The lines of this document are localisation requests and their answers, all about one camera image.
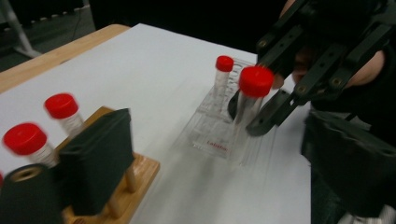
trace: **floor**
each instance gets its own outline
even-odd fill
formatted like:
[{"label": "floor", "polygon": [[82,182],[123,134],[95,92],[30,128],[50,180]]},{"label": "floor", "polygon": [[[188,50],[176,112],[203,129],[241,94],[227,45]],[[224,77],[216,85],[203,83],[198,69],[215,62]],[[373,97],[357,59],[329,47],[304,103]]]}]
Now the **floor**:
[{"label": "floor", "polygon": [[[86,5],[76,9],[75,13],[44,19],[23,30],[33,49],[46,53],[94,32],[95,28],[90,6]],[[18,38],[12,30],[0,31],[0,72],[30,60],[14,50],[13,47],[18,44]]]}]

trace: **wooden board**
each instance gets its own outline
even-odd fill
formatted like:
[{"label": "wooden board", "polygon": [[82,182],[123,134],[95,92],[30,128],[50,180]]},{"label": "wooden board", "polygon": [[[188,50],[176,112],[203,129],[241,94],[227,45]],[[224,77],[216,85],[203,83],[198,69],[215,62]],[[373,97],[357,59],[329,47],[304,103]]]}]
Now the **wooden board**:
[{"label": "wooden board", "polygon": [[[113,110],[102,106],[85,121],[86,127],[94,123],[104,114],[111,111]],[[64,147],[68,141],[68,139],[65,139],[59,146],[56,147],[56,151],[62,149],[62,147]],[[127,183],[124,177],[113,194],[113,198],[116,199],[116,203],[120,207],[120,217],[114,218],[111,216],[107,206],[101,214],[94,217],[74,216],[72,208],[67,207],[64,209],[65,224],[128,224],[137,207],[142,202],[143,197],[147,193],[149,186],[160,170],[159,162],[138,153],[134,153],[134,157],[135,159],[132,167],[136,180],[136,191],[134,193],[128,191]]]}]

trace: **metal leg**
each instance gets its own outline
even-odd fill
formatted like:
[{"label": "metal leg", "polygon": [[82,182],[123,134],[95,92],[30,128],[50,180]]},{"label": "metal leg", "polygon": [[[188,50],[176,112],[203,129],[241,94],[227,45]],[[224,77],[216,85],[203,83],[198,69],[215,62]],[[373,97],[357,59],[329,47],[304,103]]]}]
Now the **metal leg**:
[{"label": "metal leg", "polygon": [[11,4],[8,2],[8,0],[0,0],[0,4],[1,4],[0,9],[2,10],[4,16],[6,17],[9,26],[17,33],[18,39],[20,41],[20,45],[15,47],[14,49],[17,52],[30,58],[35,58],[37,56],[40,56],[41,53],[35,51],[32,48],[32,45],[30,44],[29,39],[27,38],[25,32],[21,28],[20,22],[18,21],[18,18],[15,15],[15,12],[12,9]]}]

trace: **human hand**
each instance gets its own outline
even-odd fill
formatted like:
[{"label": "human hand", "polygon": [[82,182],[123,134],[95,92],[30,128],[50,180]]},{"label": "human hand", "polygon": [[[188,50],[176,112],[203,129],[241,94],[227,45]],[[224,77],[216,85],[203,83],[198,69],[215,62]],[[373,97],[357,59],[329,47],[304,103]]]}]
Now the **human hand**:
[{"label": "human hand", "polygon": [[[295,0],[288,0],[286,2],[280,13],[280,16],[282,16],[289,9],[294,1]],[[315,57],[315,50],[309,47],[303,47],[297,52],[293,71],[291,72],[292,79],[295,83],[299,82],[303,78]],[[381,72],[384,63],[385,54],[382,50],[380,50],[348,81],[346,88],[351,86],[365,85],[373,81]],[[276,74],[272,88],[279,89],[283,86],[283,84],[284,78],[280,74]]]}]

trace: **black sleeve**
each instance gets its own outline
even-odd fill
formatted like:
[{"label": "black sleeve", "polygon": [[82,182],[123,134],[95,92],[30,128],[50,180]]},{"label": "black sleeve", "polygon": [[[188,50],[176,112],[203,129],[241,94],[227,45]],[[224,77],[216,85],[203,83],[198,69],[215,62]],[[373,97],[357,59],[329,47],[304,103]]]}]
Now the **black sleeve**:
[{"label": "black sleeve", "polygon": [[396,55],[395,42],[384,47],[386,61],[371,83],[347,88],[334,101],[313,101],[318,110],[351,113],[371,125],[370,132],[396,146]]}]

